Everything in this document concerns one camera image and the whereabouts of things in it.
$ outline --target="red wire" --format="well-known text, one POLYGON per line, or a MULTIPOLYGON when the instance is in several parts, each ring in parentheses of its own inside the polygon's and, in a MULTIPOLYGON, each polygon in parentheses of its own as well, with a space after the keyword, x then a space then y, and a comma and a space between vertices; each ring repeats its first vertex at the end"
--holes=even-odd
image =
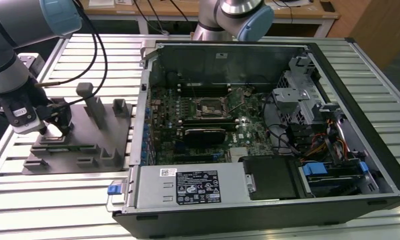
POLYGON ((316 135, 313 135, 312 140, 310 140, 310 148, 313 148, 314 145, 314 141, 316 141, 316 137, 326 135, 325 133, 317 133, 316 135))

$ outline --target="warning label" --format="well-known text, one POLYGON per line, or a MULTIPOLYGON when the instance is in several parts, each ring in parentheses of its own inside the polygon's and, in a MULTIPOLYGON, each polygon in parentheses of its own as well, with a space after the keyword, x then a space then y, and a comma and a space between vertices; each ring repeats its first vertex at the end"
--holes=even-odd
POLYGON ((178 205, 220 203, 218 171, 177 172, 176 196, 178 205))

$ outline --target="circuit board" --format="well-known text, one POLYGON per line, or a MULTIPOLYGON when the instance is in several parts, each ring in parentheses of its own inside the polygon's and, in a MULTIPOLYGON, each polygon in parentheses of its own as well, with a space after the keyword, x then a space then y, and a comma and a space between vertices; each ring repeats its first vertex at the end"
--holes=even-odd
POLYGON ((262 93, 252 93, 248 87, 233 87, 228 91, 224 97, 181 97, 176 88, 153 88, 150 94, 156 151, 153 164, 205 163, 201 156, 208 159, 212 156, 212 161, 206 163, 230 163, 230 148, 238 147, 245 147, 249 156, 273 154, 269 134, 260 116, 262 93), (201 120, 214 119, 226 122, 201 123, 201 120), (196 121, 196 124, 181 126, 181 123, 188 120, 198 120, 200 123, 196 121), (188 147, 182 138, 186 126, 225 129, 222 143, 208 147, 188 147))

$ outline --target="aluminum extrusion table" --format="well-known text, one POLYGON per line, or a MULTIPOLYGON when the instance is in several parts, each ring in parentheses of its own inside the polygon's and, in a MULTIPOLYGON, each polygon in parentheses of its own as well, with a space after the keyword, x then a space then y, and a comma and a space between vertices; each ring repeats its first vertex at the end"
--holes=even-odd
MULTIPOLYGON (((104 103, 125 98, 136 105, 141 71, 138 61, 144 40, 188 40, 188 36, 101 35, 109 55, 109 73, 98 92, 104 103)), ((372 122, 384 142, 400 163, 400 92, 354 43, 341 38, 266 37, 272 42, 316 42, 328 58, 353 98, 372 122)), ((46 61, 38 80, 58 81, 76 76, 88 66, 93 54, 93 41, 88 34, 61 39, 46 61)), ((89 81, 98 85, 104 58, 97 58, 92 70, 81 80, 46 88, 49 97, 74 100, 76 85, 89 81)), ((330 98, 332 93, 324 86, 330 98)), ((125 171, 56 175, 22 175, 24 160, 37 133, 17 135, 9 128, 0 141, 0 239, 110 239, 130 240, 130 234, 106 212, 106 188, 113 180, 122 179, 125 171)), ((130 136, 126 143, 126 160, 130 157, 130 136)), ((113 205, 124 203, 122 196, 113 205)), ((310 226, 189 236, 182 240, 349 240, 400 239, 400 207, 372 212, 345 224, 310 226)))

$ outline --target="white label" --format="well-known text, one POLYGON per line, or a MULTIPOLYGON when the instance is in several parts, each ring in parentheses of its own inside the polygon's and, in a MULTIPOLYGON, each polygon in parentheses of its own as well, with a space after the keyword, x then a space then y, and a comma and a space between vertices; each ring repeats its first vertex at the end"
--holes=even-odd
POLYGON ((134 14, 134 11, 116 11, 117 14, 134 14))
POLYGON ((20 116, 22 116, 25 114, 26 114, 26 108, 25 107, 22 107, 22 108, 20 108, 20 109, 17 109, 17 110, 13 111, 14 117, 20 117, 20 116))
POLYGON ((226 59, 228 53, 216 53, 216 59, 226 59))
POLYGON ((177 168, 161 168, 160 177, 174 177, 176 172, 177 172, 177 168))
POLYGON ((218 198, 220 197, 220 194, 218 193, 213 193, 213 194, 209 194, 208 196, 205 196, 208 199, 212 199, 212 198, 218 198))

